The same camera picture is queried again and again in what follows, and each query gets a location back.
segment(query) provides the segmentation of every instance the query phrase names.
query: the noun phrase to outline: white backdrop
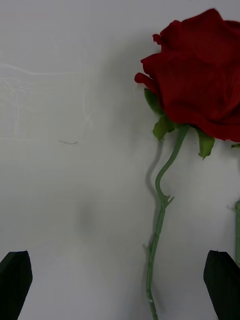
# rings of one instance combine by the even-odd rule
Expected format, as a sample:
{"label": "white backdrop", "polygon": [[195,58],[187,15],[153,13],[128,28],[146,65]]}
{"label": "white backdrop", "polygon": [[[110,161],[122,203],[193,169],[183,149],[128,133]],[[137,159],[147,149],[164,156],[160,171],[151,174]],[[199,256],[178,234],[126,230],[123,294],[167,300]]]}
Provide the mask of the white backdrop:
{"label": "white backdrop", "polygon": [[[151,319],[143,245],[176,135],[159,147],[134,76],[153,33],[212,7],[240,20],[238,0],[1,1],[0,258],[28,250],[33,270],[19,320]],[[234,254],[230,147],[202,161],[191,131],[162,179],[175,199],[154,268],[161,320],[216,319],[203,270],[209,250]]]}

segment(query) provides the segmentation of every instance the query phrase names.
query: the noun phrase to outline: rose petal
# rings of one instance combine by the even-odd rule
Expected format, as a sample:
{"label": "rose petal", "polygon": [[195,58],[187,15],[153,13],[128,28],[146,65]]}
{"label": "rose petal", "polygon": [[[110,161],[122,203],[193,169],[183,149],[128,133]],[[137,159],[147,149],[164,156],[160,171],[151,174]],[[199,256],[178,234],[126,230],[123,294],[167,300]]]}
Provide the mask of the rose petal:
{"label": "rose petal", "polygon": [[145,74],[140,73],[140,72],[137,73],[135,75],[134,80],[137,84],[144,84],[152,92],[154,92],[157,95],[159,94],[159,90],[158,90],[158,87],[156,86],[155,82],[152,79],[150,79],[148,76],[146,76]]}
{"label": "rose petal", "polygon": [[171,121],[198,126],[211,137],[221,140],[232,140],[234,142],[240,142],[239,118],[238,124],[217,124],[209,121],[194,110],[177,104],[168,106],[167,114]]}
{"label": "rose petal", "polygon": [[159,88],[166,113],[169,106],[177,104],[211,121],[225,114],[225,83],[221,69],[189,53],[156,53],[142,63],[144,72]]}
{"label": "rose petal", "polygon": [[195,52],[217,65],[240,56],[240,32],[236,22],[224,21],[215,9],[174,21],[160,33],[162,51]]}

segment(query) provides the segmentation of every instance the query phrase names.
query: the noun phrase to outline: black object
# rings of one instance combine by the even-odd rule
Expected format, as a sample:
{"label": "black object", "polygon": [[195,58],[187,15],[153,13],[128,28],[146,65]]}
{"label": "black object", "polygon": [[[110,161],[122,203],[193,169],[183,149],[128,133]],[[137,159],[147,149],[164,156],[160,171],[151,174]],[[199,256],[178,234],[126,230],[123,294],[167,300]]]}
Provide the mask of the black object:
{"label": "black object", "polygon": [[0,319],[17,320],[33,274],[29,253],[9,252],[0,263]]}
{"label": "black object", "polygon": [[240,320],[240,268],[227,252],[208,253],[203,279],[219,320]]}

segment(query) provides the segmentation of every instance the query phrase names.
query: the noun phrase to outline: rose bloom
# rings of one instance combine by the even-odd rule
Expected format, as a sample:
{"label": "rose bloom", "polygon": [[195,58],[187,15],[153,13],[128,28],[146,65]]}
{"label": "rose bloom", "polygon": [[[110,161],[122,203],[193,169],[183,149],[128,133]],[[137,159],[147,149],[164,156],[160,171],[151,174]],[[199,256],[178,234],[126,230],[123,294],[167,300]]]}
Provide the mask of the rose bloom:
{"label": "rose bloom", "polygon": [[173,21],[153,40],[161,53],[143,59],[135,81],[157,94],[170,120],[240,142],[240,23],[215,9]]}

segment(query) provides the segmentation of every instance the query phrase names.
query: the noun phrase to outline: rose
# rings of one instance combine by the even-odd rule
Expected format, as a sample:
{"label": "rose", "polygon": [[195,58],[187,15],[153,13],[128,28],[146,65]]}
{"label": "rose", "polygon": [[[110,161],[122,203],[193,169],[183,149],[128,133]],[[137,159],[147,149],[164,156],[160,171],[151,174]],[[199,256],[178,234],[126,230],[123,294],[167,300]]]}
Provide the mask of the rose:
{"label": "rose", "polygon": [[149,77],[135,81],[157,95],[168,120],[240,142],[240,23],[210,9],[173,21],[153,40],[161,53],[141,61]]}

